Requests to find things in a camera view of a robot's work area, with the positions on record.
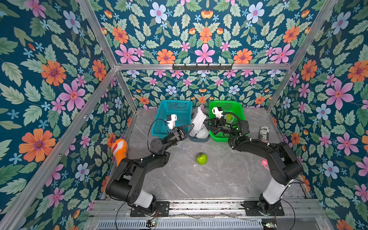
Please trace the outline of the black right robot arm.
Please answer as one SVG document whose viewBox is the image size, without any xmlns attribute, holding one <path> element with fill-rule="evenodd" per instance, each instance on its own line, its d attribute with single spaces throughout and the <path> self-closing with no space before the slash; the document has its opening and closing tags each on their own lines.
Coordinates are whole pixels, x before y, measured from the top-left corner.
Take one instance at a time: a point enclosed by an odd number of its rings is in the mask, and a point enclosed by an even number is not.
<svg viewBox="0 0 368 230">
<path fill-rule="evenodd" d="M 252 139 L 246 120 L 227 123 L 225 118 L 206 119 L 204 126 L 213 134 L 228 136 L 228 145 L 232 150 L 249 152 L 267 160 L 272 176 L 266 190 L 260 195 L 256 209 L 263 215 L 270 215 L 281 201 L 281 197 L 290 183 L 297 180 L 303 166 L 291 147 L 285 143 L 269 143 L 262 139 Z"/>
</svg>

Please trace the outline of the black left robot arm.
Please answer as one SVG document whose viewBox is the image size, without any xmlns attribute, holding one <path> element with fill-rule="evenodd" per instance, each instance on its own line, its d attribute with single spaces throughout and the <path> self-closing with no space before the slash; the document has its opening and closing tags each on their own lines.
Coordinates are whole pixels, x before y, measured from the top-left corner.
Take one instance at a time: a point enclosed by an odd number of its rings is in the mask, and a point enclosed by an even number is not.
<svg viewBox="0 0 368 230">
<path fill-rule="evenodd" d="M 151 141 L 149 156 L 134 160 L 124 158 L 118 162 L 105 188 L 106 194 L 129 206 L 136 206 L 153 213 L 157 207 L 156 196 L 142 189 L 145 175 L 154 169 L 164 167 L 170 158 L 167 150 L 185 140 L 193 128 L 194 124 L 174 127 L 165 138 L 156 138 Z"/>
</svg>

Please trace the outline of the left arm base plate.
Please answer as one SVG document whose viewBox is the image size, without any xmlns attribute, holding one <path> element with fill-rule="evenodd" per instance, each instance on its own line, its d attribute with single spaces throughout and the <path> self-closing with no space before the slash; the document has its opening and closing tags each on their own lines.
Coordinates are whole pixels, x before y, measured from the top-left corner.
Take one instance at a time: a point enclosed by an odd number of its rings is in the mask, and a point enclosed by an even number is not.
<svg viewBox="0 0 368 230">
<path fill-rule="evenodd" d="M 169 201 L 154 200 L 148 208 L 133 205 L 130 212 L 130 217 L 168 217 L 169 210 Z"/>
</svg>

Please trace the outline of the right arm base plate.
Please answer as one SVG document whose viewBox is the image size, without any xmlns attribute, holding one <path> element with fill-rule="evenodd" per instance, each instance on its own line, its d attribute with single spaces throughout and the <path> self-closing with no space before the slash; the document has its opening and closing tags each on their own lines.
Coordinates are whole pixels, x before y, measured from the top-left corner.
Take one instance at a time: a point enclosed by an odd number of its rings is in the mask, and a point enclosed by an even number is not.
<svg viewBox="0 0 368 230">
<path fill-rule="evenodd" d="M 264 199 L 255 201 L 243 201 L 241 206 L 245 208 L 247 216 L 284 216 L 285 212 L 278 201 L 275 204 L 268 204 Z"/>
</svg>

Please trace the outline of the dark-topped green custard apple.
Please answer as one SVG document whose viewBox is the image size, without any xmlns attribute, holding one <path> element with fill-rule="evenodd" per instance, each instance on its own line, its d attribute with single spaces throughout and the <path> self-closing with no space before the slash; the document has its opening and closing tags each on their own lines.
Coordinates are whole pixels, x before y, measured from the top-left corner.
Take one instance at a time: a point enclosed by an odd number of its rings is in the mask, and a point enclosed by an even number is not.
<svg viewBox="0 0 368 230">
<path fill-rule="evenodd" d="M 196 156 L 196 162 L 200 165 L 205 165 L 207 163 L 208 157 L 205 153 L 200 153 Z"/>
</svg>

